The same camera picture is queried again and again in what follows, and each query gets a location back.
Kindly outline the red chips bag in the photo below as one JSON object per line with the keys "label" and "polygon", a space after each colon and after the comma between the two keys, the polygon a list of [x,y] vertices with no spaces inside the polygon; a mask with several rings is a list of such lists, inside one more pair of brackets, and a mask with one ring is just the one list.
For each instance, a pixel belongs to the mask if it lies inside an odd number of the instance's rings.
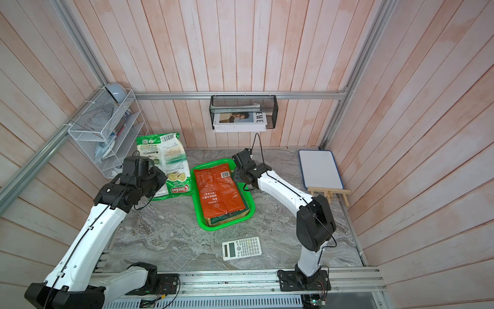
{"label": "red chips bag", "polygon": [[222,216],[227,218],[246,211],[228,164],[195,170],[194,175],[203,216],[206,217],[209,226],[223,221]]}

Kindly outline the light green white chips bag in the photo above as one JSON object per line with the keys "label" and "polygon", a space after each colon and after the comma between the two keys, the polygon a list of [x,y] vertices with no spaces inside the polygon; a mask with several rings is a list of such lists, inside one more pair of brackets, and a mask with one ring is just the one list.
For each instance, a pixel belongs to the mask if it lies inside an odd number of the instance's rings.
{"label": "light green white chips bag", "polygon": [[140,155],[153,160],[167,177],[166,183],[152,200],[191,196],[194,193],[189,163],[179,133],[139,136],[136,145]]}

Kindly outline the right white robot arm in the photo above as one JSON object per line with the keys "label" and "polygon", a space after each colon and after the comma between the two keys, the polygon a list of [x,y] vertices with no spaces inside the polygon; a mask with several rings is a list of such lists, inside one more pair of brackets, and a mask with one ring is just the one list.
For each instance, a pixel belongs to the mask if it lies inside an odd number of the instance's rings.
{"label": "right white robot arm", "polygon": [[256,164],[252,150],[235,154],[233,180],[252,186],[274,197],[296,217],[296,235],[301,243],[301,256],[294,270],[278,270],[277,276],[283,292],[316,291],[331,289],[329,272],[323,270],[321,257],[337,230],[332,210],[325,196],[312,196],[283,180],[265,163]]}

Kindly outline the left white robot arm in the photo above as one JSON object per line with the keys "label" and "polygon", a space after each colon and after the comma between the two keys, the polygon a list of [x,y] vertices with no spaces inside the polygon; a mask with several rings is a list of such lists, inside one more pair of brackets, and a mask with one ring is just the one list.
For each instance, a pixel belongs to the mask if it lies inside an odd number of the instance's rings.
{"label": "left white robot arm", "polygon": [[156,266],[144,262],[105,279],[91,280],[117,227],[142,197],[152,198],[166,180],[150,158],[125,158],[123,171],[101,188],[84,227],[64,257],[42,283],[27,288],[25,300],[36,308],[104,308],[124,295],[177,296],[178,275],[158,274]]}

